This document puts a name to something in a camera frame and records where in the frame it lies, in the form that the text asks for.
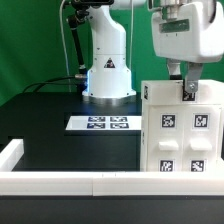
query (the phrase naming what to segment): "green screen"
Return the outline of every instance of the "green screen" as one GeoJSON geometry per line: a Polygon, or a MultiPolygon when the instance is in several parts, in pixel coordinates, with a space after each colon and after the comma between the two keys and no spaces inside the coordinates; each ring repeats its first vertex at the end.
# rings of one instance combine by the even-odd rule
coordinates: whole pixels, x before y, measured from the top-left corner
{"type": "MultiPolygon", "coordinates": [[[[8,0],[0,7],[0,104],[32,83],[66,76],[65,59],[60,33],[60,0],[8,0]]],[[[73,13],[66,8],[64,21],[73,13]]],[[[113,11],[112,17],[127,31],[127,65],[130,55],[130,11],[113,11]]],[[[166,61],[155,56],[151,35],[151,13],[145,5],[134,10],[132,50],[133,88],[141,90],[142,80],[168,79],[166,61]]],[[[77,58],[71,32],[64,22],[70,74],[78,73],[77,58]]],[[[92,64],[92,43],[89,24],[79,27],[84,60],[92,64]]],[[[203,79],[224,81],[224,60],[206,64],[203,79]]],[[[50,86],[42,91],[69,91],[68,87],[50,86]]]]}

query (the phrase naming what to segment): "black tabletop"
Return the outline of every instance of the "black tabletop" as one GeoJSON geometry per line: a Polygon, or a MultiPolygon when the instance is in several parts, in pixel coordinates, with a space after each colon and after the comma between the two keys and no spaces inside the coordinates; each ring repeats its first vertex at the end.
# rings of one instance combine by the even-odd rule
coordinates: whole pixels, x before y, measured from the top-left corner
{"type": "Polygon", "coordinates": [[[84,103],[70,93],[26,93],[0,108],[0,144],[24,139],[15,170],[139,170],[140,131],[66,131],[71,115],[141,115],[140,96],[122,106],[84,103]]]}

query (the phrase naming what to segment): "cable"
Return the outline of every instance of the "cable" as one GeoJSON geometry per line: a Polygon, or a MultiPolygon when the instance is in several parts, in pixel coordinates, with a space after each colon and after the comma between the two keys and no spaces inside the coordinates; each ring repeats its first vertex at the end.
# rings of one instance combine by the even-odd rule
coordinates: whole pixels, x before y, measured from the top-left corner
{"type": "Polygon", "coordinates": [[[65,77],[49,79],[49,80],[43,82],[42,84],[39,84],[39,86],[37,86],[33,90],[33,92],[38,92],[43,86],[45,86],[45,83],[52,83],[52,82],[57,82],[57,81],[62,81],[62,80],[71,80],[71,79],[75,79],[75,76],[65,76],[65,77]]]}
{"type": "Polygon", "coordinates": [[[63,6],[65,2],[66,0],[62,0],[61,2],[60,9],[59,9],[59,18],[60,18],[61,38],[62,38],[62,44],[63,44],[64,56],[65,56],[66,72],[67,72],[67,76],[70,76],[68,54],[67,54],[67,49],[65,44],[64,26],[63,26],[63,19],[62,19],[62,11],[63,11],[63,6]]]}
{"type": "Polygon", "coordinates": [[[37,85],[60,85],[60,86],[68,86],[68,85],[77,85],[76,83],[53,83],[53,82],[39,82],[39,83],[34,83],[31,84],[29,86],[27,86],[22,93],[25,93],[29,88],[33,87],[33,86],[37,86],[37,85]]]}
{"type": "Polygon", "coordinates": [[[130,58],[129,58],[129,68],[132,69],[132,47],[133,47],[133,29],[134,29],[134,4],[131,0],[131,40],[130,40],[130,58]]]}
{"type": "Polygon", "coordinates": [[[27,86],[23,91],[22,93],[26,92],[27,89],[33,87],[33,86],[37,86],[33,92],[38,92],[43,86],[47,85],[47,84],[53,84],[53,85],[69,85],[68,83],[67,84],[64,84],[64,83],[53,83],[53,82],[56,82],[56,81],[62,81],[62,80],[66,80],[66,79],[76,79],[75,76],[64,76],[64,77],[58,77],[58,78],[53,78],[53,79],[49,79],[45,82],[39,82],[39,83],[34,83],[34,84],[31,84],[29,86],[27,86]]]}
{"type": "Polygon", "coordinates": [[[210,23],[213,23],[214,20],[215,20],[215,17],[216,17],[216,11],[217,11],[216,4],[217,4],[217,0],[213,0],[212,3],[213,3],[213,13],[212,13],[212,16],[211,16],[211,18],[209,20],[210,23]]]}

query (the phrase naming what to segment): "black table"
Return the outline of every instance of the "black table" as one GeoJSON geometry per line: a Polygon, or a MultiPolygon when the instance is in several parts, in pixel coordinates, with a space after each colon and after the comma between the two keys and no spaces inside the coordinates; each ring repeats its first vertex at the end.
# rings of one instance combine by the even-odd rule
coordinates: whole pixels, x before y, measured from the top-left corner
{"type": "MultiPolygon", "coordinates": [[[[111,107],[70,93],[15,96],[0,108],[1,149],[24,139],[14,171],[139,171],[140,131],[65,131],[71,115],[141,115],[141,100],[111,107]]],[[[0,197],[2,224],[223,222],[223,196],[0,197]]]]}

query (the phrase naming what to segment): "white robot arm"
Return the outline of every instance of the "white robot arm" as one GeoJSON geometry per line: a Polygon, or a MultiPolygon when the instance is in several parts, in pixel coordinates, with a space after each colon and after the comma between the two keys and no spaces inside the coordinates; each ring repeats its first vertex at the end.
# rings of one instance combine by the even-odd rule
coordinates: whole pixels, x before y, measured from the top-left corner
{"type": "Polygon", "coordinates": [[[148,1],[155,53],[167,58],[171,76],[188,63],[185,90],[198,90],[203,63],[221,60],[224,52],[223,8],[215,0],[148,1]]]}
{"type": "Polygon", "coordinates": [[[115,0],[111,6],[89,8],[93,38],[93,66],[88,71],[84,99],[97,103],[121,104],[136,95],[131,71],[126,66],[126,32],[110,16],[110,9],[130,9],[145,0],[115,0]]]}

